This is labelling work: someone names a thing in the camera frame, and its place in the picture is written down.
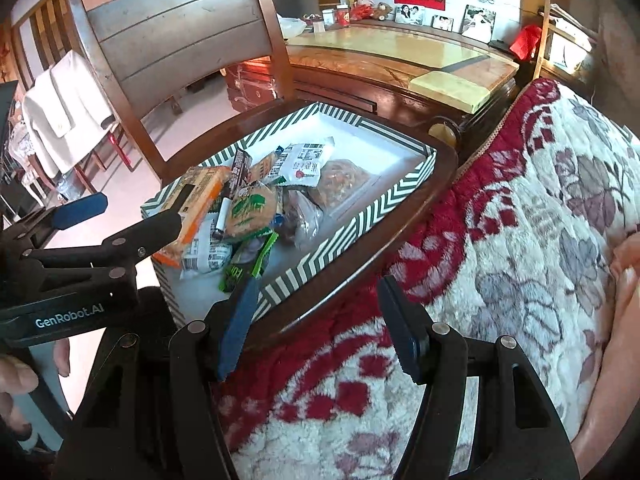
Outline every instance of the red and white blanket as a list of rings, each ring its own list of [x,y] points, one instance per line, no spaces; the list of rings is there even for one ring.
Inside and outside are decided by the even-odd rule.
[[[609,339],[612,248],[640,227],[631,144],[569,89],[538,79],[387,266],[434,320],[489,341],[513,335],[570,439]],[[393,476],[423,387],[402,373],[375,282],[293,343],[242,359],[222,385],[240,478]],[[476,380],[467,386],[454,472],[473,437]]]

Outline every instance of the framed photo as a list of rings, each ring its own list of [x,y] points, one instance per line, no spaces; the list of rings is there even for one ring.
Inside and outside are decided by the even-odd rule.
[[[494,32],[495,12],[481,9],[473,5],[466,6],[465,18],[462,20],[463,36],[473,40],[489,43]]]
[[[453,18],[448,18],[447,16],[440,16],[436,14],[434,15],[433,21],[431,22],[431,27],[453,32]]]
[[[425,7],[419,5],[402,4],[396,6],[396,23],[408,25],[422,25]]]

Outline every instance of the tiled floor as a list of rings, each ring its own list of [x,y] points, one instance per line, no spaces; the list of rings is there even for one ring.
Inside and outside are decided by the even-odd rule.
[[[168,158],[209,128],[236,114],[226,95],[224,80],[219,76],[195,94],[185,94],[178,100],[184,113],[174,116],[168,103],[160,105],[144,120],[147,131],[156,141],[162,156]],[[107,211],[66,231],[58,232],[49,247],[85,246],[100,244],[107,236],[140,221],[140,205],[158,192],[160,185],[140,155],[125,145],[133,173],[123,165],[109,144],[99,153],[107,165],[106,172],[90,166],[89,176],[98,191],[108,200]],[[138,269],[138,288],[157,285],[151,262],[147,259]],[[89,371],[102,330],[71,338],[71,375],[61,378],[69,407],[76,410],[84,394]]]

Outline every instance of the human hand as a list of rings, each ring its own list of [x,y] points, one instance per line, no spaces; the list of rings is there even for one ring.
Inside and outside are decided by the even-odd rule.
[[[53,361],[58,373],[67,377],[70,372],[69,339],[60,339],[53,346]],[[38,376],[31,367],[8,355],[0,355],[0,416],[18,434],[28,434],[30,425],[14,406],[12,395],[28,394],[38,386]]]

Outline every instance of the marble tabletop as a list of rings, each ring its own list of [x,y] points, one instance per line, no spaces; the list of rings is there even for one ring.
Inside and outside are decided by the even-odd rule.
[[[518,70],[488,50],[421,32],[350,27],[287,41],[292,64],[372,78],[475,113]]]

